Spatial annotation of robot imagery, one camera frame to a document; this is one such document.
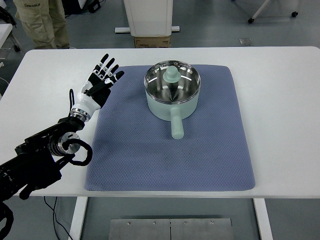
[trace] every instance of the blue textured mat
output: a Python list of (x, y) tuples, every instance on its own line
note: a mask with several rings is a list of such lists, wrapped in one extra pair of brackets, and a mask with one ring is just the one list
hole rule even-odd
[(126, 66), (98, 116), (87, 168), (89, 191), (244, 191), (255, 186), (230, 70), (194, 65), (201, 88), (184, 137), (148, 108), (150, 66)]

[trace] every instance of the black cable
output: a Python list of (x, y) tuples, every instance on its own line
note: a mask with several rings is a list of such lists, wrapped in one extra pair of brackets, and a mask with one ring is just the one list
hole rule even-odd
[(72, 89), (70, 89), (69, 91), (69, 102), (70, 102), (70, 111), (71, 111), (72, 106), (75, 104), (75, 95)]
[(6, 218), (5, 226), (0, 230), (0, 240), (4, 239), (10, 232), (14, 223), (14, 214), (3, 202), (0, 202), (0, 222)]
[(58, 240), (60, 240), (58, 233), (57, 233), (57, 230), (56, 230), (56, 223), (55, 223), (56, 204), (57, 204), (57, 197), (55, 197), (55, 201), (54, 201), (53, 212), (52, 212), (52, 222), (53, 222), (55, 236)]
[(71, 240), (73, 240), (73, 238), (70, 236), (70, 234), (69, 234), (69, 232), (67, 231), (67, 229), (66, 229), (60, 222), (58, 222), (58, 220), (57, 220), (57, 215), (56, 215), (55, 208), (56, 208), (56, 203), (57, 203), (58, 197), (57, 197), (57, 196), (55, 197), (55, 202), (54, 202), (54, 207), (53, 207), (53, 208), (47, 203), (45, 196), (43, 197), (43, 199), (44, 199), (45, 204), (46, 204), (46, 205), (52, 210), (52, 212), (53, 212), (53, 214), (52, 214), (52, 215), (54, 216), (54, 219), (53, 219), (53, 227), (54, 227), (55, 235), (56, 235), (56, 237), (58, 238), (58, 240), (60, 240), (60, 238), (58, 237), (58, 233), (57, 233), (57, 231), (56, 231), (55, 221), (56, 221), (57, 224), (59, 224), (61, 227), (63, 227), (64, 231), (66, 232), (66, 234), (68, 234), (69, 238), (71, 238)]
[(71, 138), (65, 141), (64, 143), (62, 143), (62, 147), (64, 149), (68, 149), (69, 145), (71, 144), (79, 144), (81, 147), (83, 147), (87, 151), (87, 153), (86, 153), (86, 159), (84, 161), (74, 161), (71, 158), (69, 162), (76, 166), (87, 166), (91, 162), (92, 156), (93, 156), (93, 151), (91, 146), (86, 142), (82, 141), (81, 139)]

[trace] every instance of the saucepan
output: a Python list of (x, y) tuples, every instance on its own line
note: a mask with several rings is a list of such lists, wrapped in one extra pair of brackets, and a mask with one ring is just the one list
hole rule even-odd
[(183, 138), (182, 120), (195, 111), (198, 103), (199, 73), (182, 61), (162, 61), (146, 72), (144, 86), (150, 111), (162, 120), (171, 121), (174, 139)]

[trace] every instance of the khaki pants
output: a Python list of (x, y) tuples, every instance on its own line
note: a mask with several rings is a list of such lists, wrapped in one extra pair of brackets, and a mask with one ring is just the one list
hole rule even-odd
[(68, 49), (67, 21), (61, 0), (13, 0), (15, 17), (35, 49)]

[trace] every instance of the white robotic hand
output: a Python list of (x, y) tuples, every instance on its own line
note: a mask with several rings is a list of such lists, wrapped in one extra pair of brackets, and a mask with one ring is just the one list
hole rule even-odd
[(71, 116), (77, 117), (83, 122), (89, 121), (94, 112), (106, 103), (111, 92), (110, 88), (124, 75), (123, 71), (115, 74), (119, 65), (111, 67), (115, 62), (114, 58), (105, 65), (108, 57), (108, 54), (103, 56), (85, 81), (81, 92), (77, 94), (77, 101), (70, 111)]

